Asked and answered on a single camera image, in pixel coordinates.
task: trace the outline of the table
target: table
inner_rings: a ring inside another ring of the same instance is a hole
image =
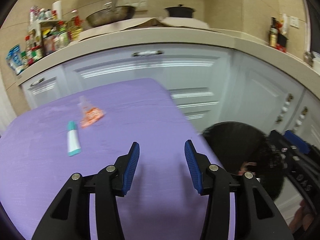
[[[82,116],[79,96],[85,96],[106,115],[79,128],[82,152],[67,154],[67,124]],[[193,188],[184,156],[191,139],[198,152],[219,164],[204,139],[152,79],[113,83],[82,91],[17,117],[0,139],[0,201],[13,224],[31,239],[40,219],[75,172],[96,174],[140,144],[140,159],[131,190],[117,197],[126,240],[197,240],[207,196]],[[90,201],[92,239],[94,195]],[[230,234],[234,234],[234,201],[230,201]]]

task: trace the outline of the kitchen cabinet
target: kitchen cabinet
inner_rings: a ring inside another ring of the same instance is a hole
[[[31,109],[70,95],[62,66],[57,66],[36,75],[22,84]]]
[[[266,134],[273,129],[283,132],[299,104],[303,86],[277,68],[241,52],[236,53],[234,65],[238,74],[229,88],[220,121],[247,123]],[[286,103],[290,95],[292,100]]]
[[[287,127],[287,130],[295,129],[296,135],[320,148],[320,101],[308,90]]]
[[[230,50],[194,44],[148,44],[112,49],[64,65],[73,93],[119,81],[153,78],[201,131],[218,121],[230,76]]]

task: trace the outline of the drawer handle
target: drawer handle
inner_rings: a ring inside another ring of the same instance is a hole
[[[44,81],[44,78],[40,78],[38,81],[33,82],[33,83],[30,85],[30,87],[33,87],[33,86],[35,86],[35,85],[37,85],[37,84],[40,84],[40,83],[43,82],[43,81]]]
[[[288,94],[286,101],[284,102],[284,106],[281,108],[281,114],[278,115],[276,123],[281,123],[283,121],[284,115],[289,110],[290,102],[293,100],[293,95]]]
[[[295,133],[298,130],[298,128],[302,125],[302,122],[305,119],[307,112],[308,112],[308,108],[305,106],[301,111],[301,113],[299,114],[299,117],[294,124],[294,127],[292,129],[293,133]]]
[[[162,50],[147,50],[142,52],[135,52],[132,54],[132,57],[143,57],[143,56],[153,56],[164,54]]]

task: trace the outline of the human hand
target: human hand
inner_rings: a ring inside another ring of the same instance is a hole
[[[302,224],[303,230],[307,230],[308,227],[311,225],[313,222],[313,215],[312,214],[304,214],[304,209],[306,206],[306,202],[302,200],[300,202],[300,207],[294,214],[294,218],[289,224],[289,229],[291,230],[292,233],[294,233],[297,229],[298,226]]]

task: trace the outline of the teal cap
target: teal cap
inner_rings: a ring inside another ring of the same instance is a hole
[[[74,121],[68,122],[68,131],[71,131],[71,130],[77,130],[77,125]]]

